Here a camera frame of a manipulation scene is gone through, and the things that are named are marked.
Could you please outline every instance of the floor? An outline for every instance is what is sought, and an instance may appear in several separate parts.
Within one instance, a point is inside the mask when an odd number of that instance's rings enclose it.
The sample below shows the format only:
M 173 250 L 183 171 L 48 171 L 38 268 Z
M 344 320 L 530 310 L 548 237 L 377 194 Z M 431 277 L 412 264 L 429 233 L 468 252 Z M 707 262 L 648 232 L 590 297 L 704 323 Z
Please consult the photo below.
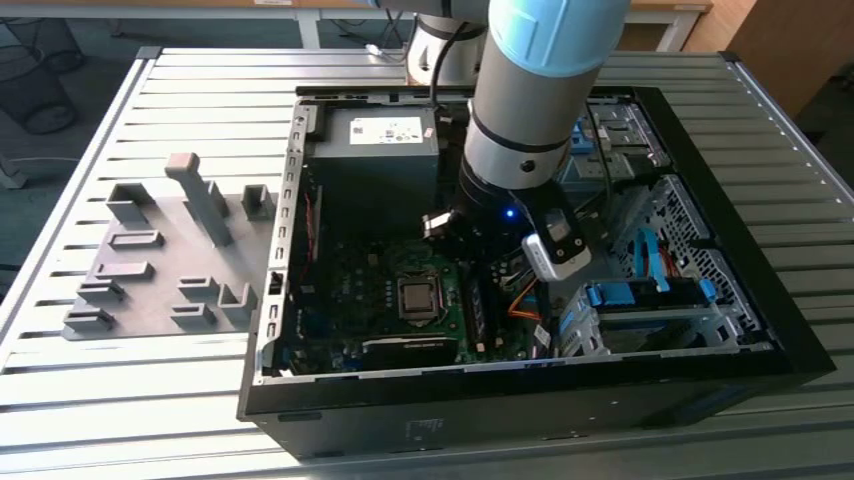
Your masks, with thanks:
M 69 20 L 69 26 L 87 55 L 87 64 L 61 80 L 78 109 L 80 118 L 62 132 L 33 137 L 0 114 L 0 153 L 10 159 L 49 158 L 16 162 L 29 177 L 22 190 L 0 190 L 0 295 L 16 265 L 26 257 L 41 225 L 74 167 L 112 96 L 121 83 L 139 47 L 299 48 L 296 23 L 289 20 L 125 20 L 123 35 L 111 37 L 104 20 Z M 363 41 L 344 35 L 340 27 L 369 39 L 379 39 L 385 22 L 336 26 L 320 23 L 320 41 L 325 48 L 360 48 Z M 408 22 L 399 30 L 408 32 Z M 0 45 L 16 43 L 0 28 Z M 842 91 L 830 83 L 796 119 L 800 128 L 820 138 L 818 148 L 848 183 L 854 183 L 854 90 Z

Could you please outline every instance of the power supply label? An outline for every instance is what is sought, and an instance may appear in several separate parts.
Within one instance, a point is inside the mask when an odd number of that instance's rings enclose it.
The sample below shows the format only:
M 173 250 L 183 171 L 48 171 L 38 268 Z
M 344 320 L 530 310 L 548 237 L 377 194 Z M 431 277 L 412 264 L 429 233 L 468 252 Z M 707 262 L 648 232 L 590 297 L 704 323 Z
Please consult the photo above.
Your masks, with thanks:
M 349 122 L 351 145 L 421 143 L 423 141 L 419 117 L 355 118 Z

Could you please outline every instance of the wooden cabinet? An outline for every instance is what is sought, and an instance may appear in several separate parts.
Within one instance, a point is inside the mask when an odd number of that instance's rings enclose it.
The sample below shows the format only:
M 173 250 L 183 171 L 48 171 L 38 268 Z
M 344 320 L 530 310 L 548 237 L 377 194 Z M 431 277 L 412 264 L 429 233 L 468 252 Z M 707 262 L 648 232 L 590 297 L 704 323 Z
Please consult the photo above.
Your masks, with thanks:
M 654 52 L 664 38 L 667 28 L 668 25 L 664 23 L 627 23 L 616 50 Z
M 795 116 L 854 59 L 854 1 L 714 0 L 684 51 L 730 50 Z

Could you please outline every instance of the orange wire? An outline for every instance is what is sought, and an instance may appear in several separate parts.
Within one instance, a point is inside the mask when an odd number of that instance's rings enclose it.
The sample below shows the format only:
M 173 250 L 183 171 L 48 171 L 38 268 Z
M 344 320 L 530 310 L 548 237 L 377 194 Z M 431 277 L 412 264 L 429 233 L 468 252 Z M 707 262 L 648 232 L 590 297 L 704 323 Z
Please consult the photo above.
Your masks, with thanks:
M 524 298 L 527 293 L 534 288 L 534 285 L 536 285 L 536 278 L 534 280 L 531 280 L 531 283 L 528 283 L 527 287 L 524 287 L 524 289 L 522 290 L 522 293 L 519 294 L 516 299 L 510 304 L 510 308 L 507 309 L 507 315 L 510 315 L 511 317 L 530 318 L 531 320 L 536 320 L 539 322 L 539 321 L 542 321 L 542 318 L 540 318 L 539 315 L 536 315 L 535 313 L 531 313 L 531 312 L 522 312 L 522 311 L 516 310 L 516 307 L 522 303 L 522 299 Z

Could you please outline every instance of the slotted metal surface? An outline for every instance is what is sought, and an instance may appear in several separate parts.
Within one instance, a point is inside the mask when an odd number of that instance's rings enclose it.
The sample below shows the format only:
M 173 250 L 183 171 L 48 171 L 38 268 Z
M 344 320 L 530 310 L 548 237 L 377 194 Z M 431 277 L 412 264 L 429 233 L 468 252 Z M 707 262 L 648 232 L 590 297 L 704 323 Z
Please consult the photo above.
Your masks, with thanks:
M 245 335 L 65 342 L 115 181 L 195 151 L 223 193 L 280 184 L 300 84 L 401 84 L 357 51 L 164 51 L 137 60 L 0 310 L 0 472 L 20 478 L 851 478 L 854 205 L 739 64 L 618 54 L 602 84 L 659 87 L 839 370 L 698 425 L 300 465 L 235 420 Z M 168 182 L 155 182 L 164 191 Z

